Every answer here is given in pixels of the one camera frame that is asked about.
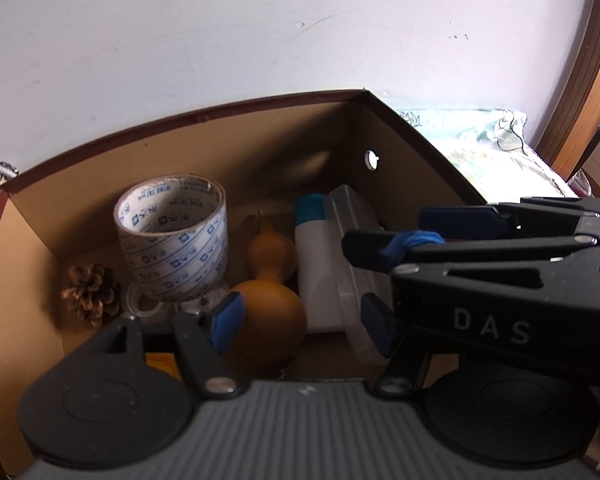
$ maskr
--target orange gourd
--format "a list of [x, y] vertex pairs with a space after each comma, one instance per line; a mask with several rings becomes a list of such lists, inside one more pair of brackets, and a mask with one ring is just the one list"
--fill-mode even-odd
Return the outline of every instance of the orange gourd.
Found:
[[296, 270], [296, 246], [286, 236], [277, 232], [271, 220], [258, 211], [256, 224], [259, 234], [247, 247], [247, 262], [258, 280], [285, 283]]
[[231, 352], [243, 363], [261, 367], [288, 358], [306, 334], [306, 314], [298, 295], [283, 285], [296, 270], [293, 242], [258, 211], [259, 234], [247, 248], [254, 280], [239, 283], [246, 308], [244, 324]]

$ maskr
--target round hole in box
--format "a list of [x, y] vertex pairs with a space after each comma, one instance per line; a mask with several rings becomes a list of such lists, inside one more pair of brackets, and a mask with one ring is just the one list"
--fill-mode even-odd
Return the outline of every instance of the round hole in box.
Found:
[[380, 157], [373, 150], [367, 150], [365, 153], [365, 166], [369, 171], [378, 169], [378, 160]]

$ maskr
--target metal screw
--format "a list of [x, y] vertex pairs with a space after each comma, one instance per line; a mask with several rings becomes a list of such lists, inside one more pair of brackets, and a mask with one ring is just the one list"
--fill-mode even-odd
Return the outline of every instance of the metal screw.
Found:
[[400, 264], [391, 271], [394, 276], [408, 276], [409, 274], [415, 274], [420, 270], [420, 267], [416, 264]]
[[598, 243], [598, 240], [590, 235], [575, 235], [573, 240], [579, 244], [592, 244], [595, 245]]
[[404, 395], [412, 388], [413, 383], [406, 377], [385, 377], [380, 381], [380, 390], [387, 395]]
[[211, 377], [205, 382], [205, 390], [211, 394], [232, 394], [238, 384], [231, 377]]

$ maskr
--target white bottle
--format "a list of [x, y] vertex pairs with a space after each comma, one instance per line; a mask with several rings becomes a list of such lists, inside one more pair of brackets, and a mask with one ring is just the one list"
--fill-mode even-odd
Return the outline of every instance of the white bottle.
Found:
[[341, 332], [344, 325], [333, 273], [324, 196], [300, 197], [294, 202], [294, 215], [298, 296], [306, 311], [307, 332]]

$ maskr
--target brown box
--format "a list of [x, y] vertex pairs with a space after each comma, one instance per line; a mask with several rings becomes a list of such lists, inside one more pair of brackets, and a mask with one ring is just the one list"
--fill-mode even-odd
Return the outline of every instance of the brown box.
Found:
[[[364, 157], [380, 157], [375, 171]], [[98, 261], [130, 279], [113, 206], [133, 184], [168, 173], [210, 176], [228, 198], [230, 285], [250, 278], [244, 249], [258, 209], [292, 235], [292, 202], [349, 184], [392, 230], [416, 227], [427, 205], [484, 203], [458, 171], [394, 111], [366, 91], [264, 98], [191, 112], [90, 142], [0, 191], [0, 476], [31, 456], [16, 420], [23, 391], [91, 335], [59, 305], [72, 262]], [[343, 334], [309, 336], [295, 377], [371, 376]]]

